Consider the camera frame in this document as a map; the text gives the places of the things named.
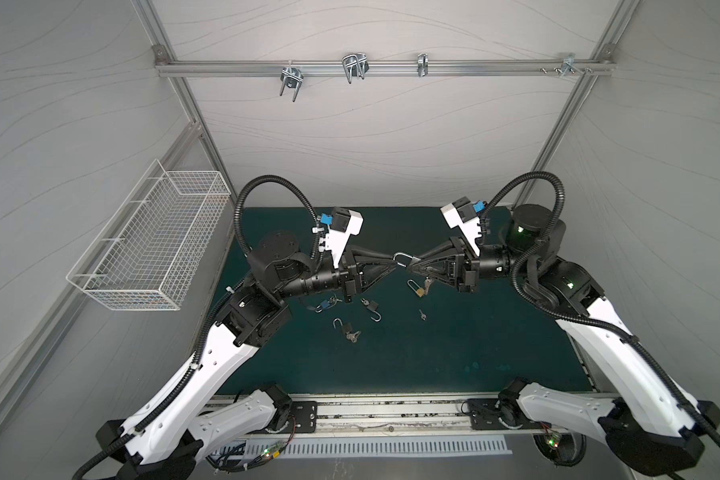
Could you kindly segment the brass padlock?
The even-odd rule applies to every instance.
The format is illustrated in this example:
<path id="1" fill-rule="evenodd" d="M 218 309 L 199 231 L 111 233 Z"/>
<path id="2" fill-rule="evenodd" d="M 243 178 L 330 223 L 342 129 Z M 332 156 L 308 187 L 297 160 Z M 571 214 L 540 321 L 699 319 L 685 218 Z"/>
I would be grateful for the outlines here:
<path id="1" fill-rule="evenodd" d="M 425 278 L 422 284 L 417 283 L 414 279 L 409 279 L 406 284 L 408 287 L 420 298 L 425 297 L 429 294 L 434 280 L 432 278 Z"/>

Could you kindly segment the black padlock shackle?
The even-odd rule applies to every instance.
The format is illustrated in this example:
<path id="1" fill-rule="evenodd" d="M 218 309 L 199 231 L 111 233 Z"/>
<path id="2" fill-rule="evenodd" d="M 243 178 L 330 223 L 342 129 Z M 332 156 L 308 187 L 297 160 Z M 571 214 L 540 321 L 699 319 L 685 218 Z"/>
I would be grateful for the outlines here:
<path id="1" fill-rule="evenodd" d="M 379 323 L 382 320 L 382 315 L 378 311 L 379 305 L 377 302 L 368 300 L 366 298 L 361 298 L 362 305 L 366 308 L 366 310 L 370 314 L 370 318 L 373 322 Z"/>

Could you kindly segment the silver padlock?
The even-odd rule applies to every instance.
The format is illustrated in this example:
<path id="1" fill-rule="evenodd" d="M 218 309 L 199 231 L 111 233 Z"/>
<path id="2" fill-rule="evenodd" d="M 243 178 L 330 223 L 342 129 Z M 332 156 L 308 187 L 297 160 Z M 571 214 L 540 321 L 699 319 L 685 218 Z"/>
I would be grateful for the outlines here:
<path id="1" fill-rule="evenodd" d="M 393 254 L 394 262 L 402 268 L 412 268 L 421 262 L 421 259 L 415 255 L 411 255 L 405 252 L 396 252 Z"/>

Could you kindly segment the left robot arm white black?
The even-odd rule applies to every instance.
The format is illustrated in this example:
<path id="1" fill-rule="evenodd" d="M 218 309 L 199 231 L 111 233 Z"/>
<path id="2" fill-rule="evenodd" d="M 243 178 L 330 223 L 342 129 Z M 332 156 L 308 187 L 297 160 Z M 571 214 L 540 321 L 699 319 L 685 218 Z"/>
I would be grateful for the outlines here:
<path id="1" fill-rule="evenodd" d="M 307 210 L 312 246 L 301 251 L 290 232 L 274 232 L 256 247 L 247 242 L 242 215 L 247 197 L 264 184 L 281 185 Z M 360 233 L 361 213 L 343 207 L 320 215 L 305 194 L 277 175 L 249 181 L 238 193 L 233 213 L 234 237 L 249 265 L 203 320 L 192 353 L 182 367 L 140 410 L 121 421 L 106 422 L 97 433 L 99 453 L 74 473 L 82 479 L 105 459 L 116 460 L 118 479 L 187 479 L 197 464 L 229 440 L 288 421 L 291 398 L 277 385 L 216 412 L 207 402 L 291 319 L 290 298 L 340 291 L 346 298 L 365 290 L 361 268 L 393 270 L 391 256 L 362 251 L 348 243 Z"/>

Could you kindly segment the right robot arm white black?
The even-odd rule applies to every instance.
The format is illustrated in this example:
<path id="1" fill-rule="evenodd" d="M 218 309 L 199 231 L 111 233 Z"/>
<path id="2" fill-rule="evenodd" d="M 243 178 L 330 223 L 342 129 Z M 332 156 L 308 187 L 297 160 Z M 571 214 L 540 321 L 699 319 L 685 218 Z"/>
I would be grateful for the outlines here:
<path id="1" fill-rule="evenodd" d="M 503 389 L 495 407 L 499 422 L 517 430 L 529 424 L 545 433 L 537 446 L 559 459 L 563 432 L 605 444 L 631 470 L 649 477 L 678 478 L 695 467 L 707 442 L 720 449 L 720 408 L 683 389 L 631 333 L 601 285 L 579 264 L 563 259 L 566 233 L 562 181 L 546 171 L 532 171 L 511 181 L 548 182 L 551 207 L 523 204 L 514 208 L 506 228 L 490 231 L 497 199 L 460 198 L 441 212 L 455 234 L 438 247 L 414 256 L 412 273 L 473 292 L 482 279 L 507 278 L 515 292 L 551 317 L 613 386 L 604 398 L 571 394 L 518 378 Z"/>

